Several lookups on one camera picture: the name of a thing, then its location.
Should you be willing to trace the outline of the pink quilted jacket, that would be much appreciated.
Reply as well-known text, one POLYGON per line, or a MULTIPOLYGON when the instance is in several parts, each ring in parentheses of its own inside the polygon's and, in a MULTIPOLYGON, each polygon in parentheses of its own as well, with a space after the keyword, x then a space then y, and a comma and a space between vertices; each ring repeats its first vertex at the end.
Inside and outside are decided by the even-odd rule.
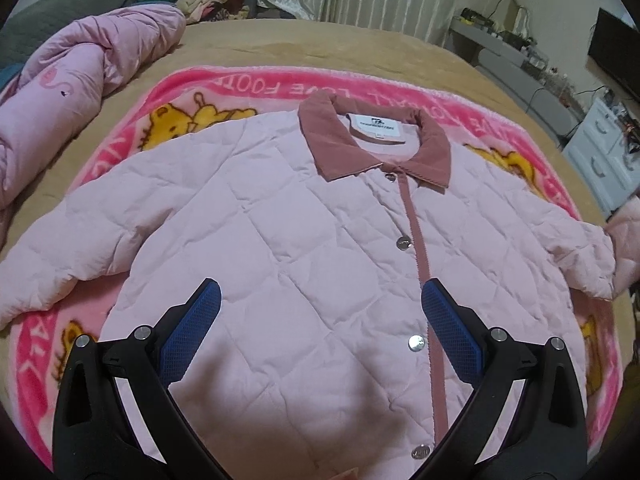
POLYGON ((222 305, 171 395, 237 479, 405 479, 471 389, 420 292, 588 359, 574 300, 639 276, 639 219, 595 226, 450 141, 424 110, 317 92, 134 155, 67 195, 1 265, 1 318, 125 274, 102 337, 127 336, 206 278, 222 305))

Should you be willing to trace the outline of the white drawer cabinet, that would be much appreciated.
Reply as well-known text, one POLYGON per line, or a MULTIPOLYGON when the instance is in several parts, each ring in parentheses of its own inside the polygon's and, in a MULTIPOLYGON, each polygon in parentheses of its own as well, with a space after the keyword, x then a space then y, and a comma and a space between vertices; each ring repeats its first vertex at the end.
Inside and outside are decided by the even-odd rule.
POLYGON ((586 182, 608 218, 639 187, 639 154, 630 154, 623 127, 600 98, 595 98, 563 155, 586 182))

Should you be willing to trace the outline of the pink cartoon fleece blanket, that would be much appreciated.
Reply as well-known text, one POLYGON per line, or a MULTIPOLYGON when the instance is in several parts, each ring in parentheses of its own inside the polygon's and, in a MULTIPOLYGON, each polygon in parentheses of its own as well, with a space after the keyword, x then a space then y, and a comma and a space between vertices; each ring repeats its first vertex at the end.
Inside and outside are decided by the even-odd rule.
MULTIPOLYGON (((176 136, 221 122, 296 110, 317 92, 375 106, 424 110, 450 141, 521 178, 537 196, 582 221, 560 179, 520 125, 451 93, 340 72, 272 67, 180 70, 162 80, 117 127, 116 136, 128 148, 119 164, 176 136)), ((91 166, 74 191, 109 171, 91 166)), ((17 325, 17 414, 40 460, 52 458, 53 413, 70 347, 82 330, 103 338, 103 326, 125 282, 125 274, 81 282, 52 307, 25 316, 17 325)), ((610 303, 580 295, 573 306, 588 359, 586 376, 577 374, 578 385, 586 398, 588 446, 595 450, 620 396, 622 358, 610 303)))

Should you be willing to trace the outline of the pink flamingo comforter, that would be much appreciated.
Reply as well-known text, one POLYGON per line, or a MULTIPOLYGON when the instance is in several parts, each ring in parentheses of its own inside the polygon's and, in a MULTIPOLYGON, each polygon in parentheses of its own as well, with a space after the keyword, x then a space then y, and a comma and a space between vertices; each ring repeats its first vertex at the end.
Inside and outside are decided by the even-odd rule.
POLYGON ((178 44, 186 18, 166 3, 74 21, 42 44, 1 92, 1 207, 9 207, 103 99, 178 44))

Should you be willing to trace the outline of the grey desk with clutter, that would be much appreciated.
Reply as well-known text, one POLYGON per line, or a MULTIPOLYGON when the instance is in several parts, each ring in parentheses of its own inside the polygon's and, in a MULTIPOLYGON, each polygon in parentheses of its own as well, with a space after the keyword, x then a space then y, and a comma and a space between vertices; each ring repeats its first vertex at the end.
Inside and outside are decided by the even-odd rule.
POLYGON ((563 146, 578 120, 540 80, 525 70, 526 56, 460 15, 449 26, 445 47, 463 58, 510 96, 525 114, 563 146))

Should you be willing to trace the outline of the tan bed sheet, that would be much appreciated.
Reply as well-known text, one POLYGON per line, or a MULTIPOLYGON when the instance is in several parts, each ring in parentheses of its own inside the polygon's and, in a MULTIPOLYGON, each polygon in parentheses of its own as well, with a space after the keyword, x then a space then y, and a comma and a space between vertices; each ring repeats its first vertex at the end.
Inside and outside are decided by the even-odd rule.
MULTIPOLYGON (((525 129, 539 149, 544 140, 544 133, 499 88, 445 49, 393 32, 375 32, 358 27, 305 21, 250 20, 186 25, 178 44, 161 58, 144 64, 126 86, 106 96, 96 117, 70 138, 43 170, 49 171, 58 166, 91 125, 107 114, 116 115, 118 121, 112 133, 106 137, 103 151, 88 160, 88 169, 91 166, 98 166, 103 170, 113 169, 122 156, 128 154, 128 148, 115 134, 117 127, 162 80, 180 70, 193 67, 217 67, 225 70, 246 70, 252 67, 296 68, 396 81, 407 86, 461 96, 486 110, 492 110, 525 129)), ((552 169, 573 202, 564 177, 552 169)), ((27 220, 22 226, 14 222, 2 224, 1 264, 23 234, 58 206, 67 195, 73 193, 76 184, 66 185, 64 192, 46 211, 27 220)), ((595 226, 607 226, 610 223, 591 221, 580 213, 576 205, 575 207, 582 222, 595 226)), ((13 418, 18 418, 15 332, 18 323, 35 312, 17 315, 11 322, 3 322, 1 319, 1 338, 6 345, 1 353, 1 404, 13 418)), ((95 342, 127 337, 103 339, 88 330, 82 330, 70 347, 70 352, 81 335, 87 335, 95 342)), ((430 341, 436 342, 440 358, 450 364, 442 345, 428 327, 426 335, 413 339, 410 346, 413 350, 420 350, 430 341)))

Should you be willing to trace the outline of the black television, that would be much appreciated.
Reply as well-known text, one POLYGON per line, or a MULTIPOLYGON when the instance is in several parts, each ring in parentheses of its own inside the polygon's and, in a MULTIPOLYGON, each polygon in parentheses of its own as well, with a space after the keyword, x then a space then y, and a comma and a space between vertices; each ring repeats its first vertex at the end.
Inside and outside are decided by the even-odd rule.
POLYGON ((588 55, 636 102, 639 102, 639 32, 600 9, 588 55))

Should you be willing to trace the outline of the grey quilted headboard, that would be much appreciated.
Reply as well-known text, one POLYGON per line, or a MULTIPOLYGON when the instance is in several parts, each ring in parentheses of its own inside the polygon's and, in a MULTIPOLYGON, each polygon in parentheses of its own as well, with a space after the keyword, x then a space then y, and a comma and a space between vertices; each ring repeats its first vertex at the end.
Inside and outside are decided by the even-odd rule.
POLYGON ((1 68, 24 64, 47 39, 73 21, 99 15, 134 0, 39 0, 17 12, 1 29, 1 68))

